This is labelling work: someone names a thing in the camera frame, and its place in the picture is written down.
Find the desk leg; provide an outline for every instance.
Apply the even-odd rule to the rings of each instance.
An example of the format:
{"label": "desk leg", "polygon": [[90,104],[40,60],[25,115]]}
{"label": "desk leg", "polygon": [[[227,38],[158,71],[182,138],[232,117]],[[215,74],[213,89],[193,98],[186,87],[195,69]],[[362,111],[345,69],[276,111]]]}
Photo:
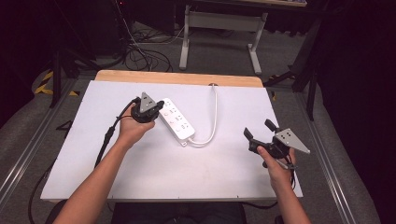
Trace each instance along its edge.
{"label": "desk leg", "polygon": [[184,37],[183,37],[183,46],[181,47],[181,55],[180,55],[180,70],[186,70],[187,68],[187,59],[189,57],[189,28],[190,28],[190,7],[186,6],[186,11],[184,14]]}
{"label": "desk leg", "polygon": [[259,45],[260,38],[262,37],[262,29],[264,28],[265,21],[267,20],[267,15],[268,13],[262,13],[262,19],[259,21],[254,42],[253,44],[247,45],[250,60],[253,64],[254,73],[257,76],[262,74],[262,69],[260,68],[259,59],[257,58],[256,48]]}

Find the power strip switch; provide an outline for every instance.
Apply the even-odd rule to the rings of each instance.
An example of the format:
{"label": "power strip switch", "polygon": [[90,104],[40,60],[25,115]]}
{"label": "power strip switch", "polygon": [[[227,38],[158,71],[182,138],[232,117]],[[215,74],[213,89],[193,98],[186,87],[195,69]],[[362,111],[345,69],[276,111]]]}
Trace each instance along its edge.
{"label": "power strip switch", "polygon": [[165,98],[163,101],[160,117],[176,140],[184,147],[187,145],[189,138],[194,137],[195,130],[170,99]]}

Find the white tabletop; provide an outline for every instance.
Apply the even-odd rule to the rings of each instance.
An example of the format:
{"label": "white tabletop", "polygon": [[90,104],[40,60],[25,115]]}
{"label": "white tabletop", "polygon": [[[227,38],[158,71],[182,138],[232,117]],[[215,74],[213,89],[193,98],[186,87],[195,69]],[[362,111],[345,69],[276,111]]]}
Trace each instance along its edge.
{"label": "white tabletop", "polygon": [[[194,127],[194,140],[211,133],[211,87],[92,81],[83,98],[41,199],[67,199],[89,175],[105,133],[128,102],[145,91],[159,101],[170,98]],[[265,88],[217,87],[218,128],[206,147],[183,147],[161,119],[130,149],[108,195],[117,202],[246,201],[274,199],[262,158],[248,151],[245,127],[270,142],[264,122],[277,124]],[[118,127],[107,147],[118,136]],[[295,192],[303,194],[297,180]]]}

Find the table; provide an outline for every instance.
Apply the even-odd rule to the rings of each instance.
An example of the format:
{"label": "table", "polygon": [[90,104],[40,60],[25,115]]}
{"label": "table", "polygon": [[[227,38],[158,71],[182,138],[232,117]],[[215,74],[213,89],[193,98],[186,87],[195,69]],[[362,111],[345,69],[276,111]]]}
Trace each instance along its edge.
{"label": "table", "polygon": [[[259,139],[269,142],[273,134],[264,127],[264,120],[268,118],[277,124],[259,78],[126,71],[100,71],[91,82],[41,199],[67,199],[92,171],[106,129],[122,109],[118,107],[131,100],[128,91],[146,90],[154,100],[167,92],[166,97],[177,104],[194,126],[195,137],[203,139],[212,121],[202,119],[201,115],[208,114],[203,108],[211,111],[213,106],[208,102],[213,95],[207,86],[213,82],[219,85],[219,119],[214,140],[206,147],[182,147],[157,119],[155,128],[127,153],[108,199],[114,202],[274,199],[262,158],[248,151],[248,140],[243,136],[247,126],[253,134],[260,133]],[[257,104],[255,95],[262,102]],[[249,108],[254,109],[246,116],[245,109]],[[199,111],[200,116],[194,115],[194,111]],[[296,183],[295,192],[302,197],[298,179]]]}
{"label": "table", "polygon": [[[282,0],[240,0],[241,4],[253,3],[263,5],[274,5],[282,7],[305,7],[306,2],[290,2]],[[186,5],[185,19],[184,19],[184,37],[183,45],[180,56],[179,68],[185,70],[187,68],[187,59],[189,55],[189,30],[190,27],[201,27],[201,28],[212,28],[212,29],[225,29],[225,30],[237,30],[256,32],[253,39],[253,44],[248,44],[247,49],[250,55],[254,73],[256,75],[262,74],[259,59],[257,58],[256,49],[262,36],[262,29],[267,18],[268,13],[263,12],[261,17],[248,17],[248,16],[236,16],[236,15],[225,15],[216,13],[205,13],[190,11],[191,6]]]}

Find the power outlet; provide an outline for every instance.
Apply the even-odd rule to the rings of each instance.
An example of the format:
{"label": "power outlet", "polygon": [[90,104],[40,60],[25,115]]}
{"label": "power outlet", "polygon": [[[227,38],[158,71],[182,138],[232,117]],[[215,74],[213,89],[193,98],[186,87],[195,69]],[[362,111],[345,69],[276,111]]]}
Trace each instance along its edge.
{"label": "power outlet", "polygon": [[170,99],[165,98],[163,101],[160,117],[176,140],[184,147],[187,145],[189,138],[194,137],[195,130]]}

